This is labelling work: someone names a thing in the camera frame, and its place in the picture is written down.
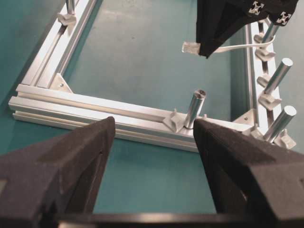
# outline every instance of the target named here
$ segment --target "aluminum frame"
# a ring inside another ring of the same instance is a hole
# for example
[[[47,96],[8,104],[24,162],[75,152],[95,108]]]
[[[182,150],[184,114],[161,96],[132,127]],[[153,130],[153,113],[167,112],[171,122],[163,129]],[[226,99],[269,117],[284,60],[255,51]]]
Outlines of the aluminum frame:
[[[11,110],[15,111],[14,118],[36,124],[74,129],[113,116],[116,121],[117,138],[197,152],[193,130],[183,128],[175,133],[162,122],[171,114],[170,111],[78,95],[68,88],[61,75],[64,74],[95,3],[96,0],[77,2],[75,9],[77,22],[74,25],[64,27],[57,20],[54,22],[24,79],[16,89],[18,95],[13,96],[9,101]],[[67,13],[66,5],[60,13]],[[246,44],[253,43],[254,35],[263,32],[263,29],[267,29],[265,23],[262,26],[258,23],[246,26],[244,33]],[[273,50],[272,45],[268,48],[270,51]],[[248,110],[255,110],[254,122],[259,124],[261,132],[264,133],[281,112],[281,106],[268,112],[258,103],[257,99],[263,88],[256,83],[256,79],[264,72],[272,75],[276,70],[276,64],[274,59],[262,64],[254,52],[255,48],[246,50],[247,75],[244,77],[247,77],[248,81],[250,98]],[[278,88],[273,95],[279,98]],[[205,119],[240,132],[251,127],[239,122],[238,124]]]

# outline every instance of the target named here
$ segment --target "cylindrical post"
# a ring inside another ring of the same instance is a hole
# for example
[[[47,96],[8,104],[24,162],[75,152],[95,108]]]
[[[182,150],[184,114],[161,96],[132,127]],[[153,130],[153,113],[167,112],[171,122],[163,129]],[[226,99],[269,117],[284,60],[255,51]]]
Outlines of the cylindrical post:
[[[66,0],[66,8],[68,14],[75,14],[75,0]]]
[[[194,92],[184,124],[186,128],[193,129],[193,123],[201,112],[205,98],[205,91],[199,89]]]
[[[286,106],[264,135],[264,140],[272,143],[295,115],[296,109],[292,106]]]
[[[268,43],[268,42],[270,42],[275,37],[276,32],[279,29],[279,27],[280,26],[274,25],[273,23],[271,23],[269,25],[269,28],[268,28],[266,34],[263,37],[262,43]]]
[[[283,58],[279,67],[276,69],[274,75],[269,80],[268,84],[265,87],[264,93],[271,94],[277,86],[280,84],[282,79],[285,77],[289,69],[294,63],[289,58]]]

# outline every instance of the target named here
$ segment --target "teal surface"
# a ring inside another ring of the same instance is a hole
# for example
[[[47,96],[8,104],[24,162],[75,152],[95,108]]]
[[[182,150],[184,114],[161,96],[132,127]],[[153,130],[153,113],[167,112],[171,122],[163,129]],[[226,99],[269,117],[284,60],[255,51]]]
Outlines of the teal surface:
[[[18,122],[8,107],[9,99],[29,67],[29,59],[44,40],[46,26],[61,0],[0,0],[0,154],[68,132]]]
[[[231,45],[245,43],[245,30],[241,29],[234,34],[230,41]],[[248,91],[248,78],[246,70],[246,52],[244,49],[230,51],[231,59],[231,120],[239,118],[250,109],[250,97]]]
[[[196,7],[196,0],[99,1],[64,78],[77,94],[183,113],[201,88],[202,113],[230,120],[230,53],[206,60],[181,52],[195,41]]]
[[[287,130],[297,145],[294,150],[304,153],[304,25],[303,25],[304,1],[298,2],[297,10],[289,23],[278,30],[274,47],[276,63],[285,58],[291,58],[294,62],[288,75],[280,85],[280,95],[283,99],[282,107],[292,105],[297,110],[297,115],[290,122]]]
[[[63,1],[0,2],[0,154],[5,154],[69,131],[15,121],[8,107]],[[115,140],[95,212],[135,211],[214,213],[199,155]]]
[[[215,213],[196,153],[115,140],[95,213]]]

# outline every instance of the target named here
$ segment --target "steel pin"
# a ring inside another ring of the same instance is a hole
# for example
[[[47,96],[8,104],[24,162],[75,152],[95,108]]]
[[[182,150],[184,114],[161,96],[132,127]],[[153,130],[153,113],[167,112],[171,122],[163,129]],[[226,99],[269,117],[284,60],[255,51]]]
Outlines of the steel pin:
[[[66,0],[66,8],[68,14],[75,14],[75,0]]]
[[[272,94],[294,63],[289,58],[283,58],[274,75],[265,87],[265,94]]]
[[[184,124],[186,128],[193,129],[194,121],[201,112],[205,98],[206,98],[205,91],[199,89],[194,92]]]
[[[264,140],[272,143],[274,139],[286,128],[295,115],[296,109],[289,105],[286,106],[263,136]]]
[[[266,34],[263,37],[262,43],[268,43],[270,42],[276,35],[276,32],[278,31],[280,26],[278,25],[274,25],[273,23],[271,23],[269,25],[269,28],[266,32]]]

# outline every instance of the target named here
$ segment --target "black plastic part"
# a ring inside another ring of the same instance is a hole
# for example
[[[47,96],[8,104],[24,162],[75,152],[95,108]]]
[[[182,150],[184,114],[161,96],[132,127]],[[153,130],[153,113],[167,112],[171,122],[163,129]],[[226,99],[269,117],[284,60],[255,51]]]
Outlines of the black plastic part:
[[[295,12],[298,0],[198,0],[196,42],[199,55],[207,58],[244,25],[269,16],[275,25],[282,13]],[[249,13],[255,5],[263,4],[259,14]]]
[[[114,118],[0,157],[0,227],[37,228],[45,215],[91,212],[114,139]]]
[[[251,215],[228,214],[65,214],[54,220],[94,228],[256,228]]]
[[[304,227],[304,155],[202,119],[194,137],[219,213]]]

